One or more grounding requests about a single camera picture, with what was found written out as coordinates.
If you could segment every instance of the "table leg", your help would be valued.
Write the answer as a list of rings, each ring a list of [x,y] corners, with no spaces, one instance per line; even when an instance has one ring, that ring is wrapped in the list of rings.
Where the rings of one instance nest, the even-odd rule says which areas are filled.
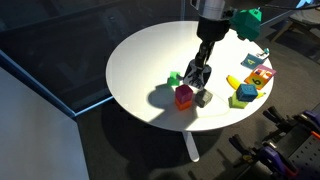
[[[183,135],[184,141],[186,142],[190,159],[193,162],[199,161],[200,159],[199,153],[198,153],[196,144],[194,143],[191,132],[182,132],[182,135]]]

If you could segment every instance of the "blue block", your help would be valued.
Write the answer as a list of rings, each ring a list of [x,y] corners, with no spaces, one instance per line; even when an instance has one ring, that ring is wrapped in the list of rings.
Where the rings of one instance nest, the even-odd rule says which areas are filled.
[[[239,101],[252,102],[258,96],[258,91],[253,84],[240,84],[236,94]]]
[[[260,59],[252,54],[248,54],[246,59],[241,64],[249,69],[256,68],[259,64],[263,64],[264,60]]]

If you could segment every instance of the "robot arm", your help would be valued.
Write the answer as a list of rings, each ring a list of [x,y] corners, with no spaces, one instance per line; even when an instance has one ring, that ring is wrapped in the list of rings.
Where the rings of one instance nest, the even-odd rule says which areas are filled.
[[[211,67],[206,63],[216,41],[224,38],[231,26],[230,18],[236,8],[250,9],[261,6],[271,0],[191,0],[199,13],[197,36],[202,40],[195,59],[192,60],[185,73],[185,84],[203,89],[207,83]]]

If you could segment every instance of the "glass wall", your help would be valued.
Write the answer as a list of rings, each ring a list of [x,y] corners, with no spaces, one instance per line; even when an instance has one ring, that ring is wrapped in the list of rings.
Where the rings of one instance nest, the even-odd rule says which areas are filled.
[[[79,112],[111,96],[106,64],[126,37],[197,19],[189,0],[1,0],[0,49]]]

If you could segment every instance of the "green object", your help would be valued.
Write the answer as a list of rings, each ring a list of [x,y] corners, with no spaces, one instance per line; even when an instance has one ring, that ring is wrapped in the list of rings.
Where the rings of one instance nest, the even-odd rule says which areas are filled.
[[[170,72],[170,78],[178,79],[177,76],[179,75],[180,75],[180,72],[174,72],[174,71]]]
[[[179,86],[180,80],[178,79],[178,76],[180,75],[180,72],[170,72],[170,77],[167,80],[167,84],[170,86]]]
[[[229,98],[230,108],[244,109],[248,104],[249,102],[239,101],[236,92],[234,92],[233,95]]]
[[[269,48],[265,48],[265,49],[263,50],[263,52],[264,52],[265,54],[269,54],[269,53],[270,53]]]
[[[230,19],[240,39],[255,40],[260,34],[262,13],[259,9],[237,11]]]

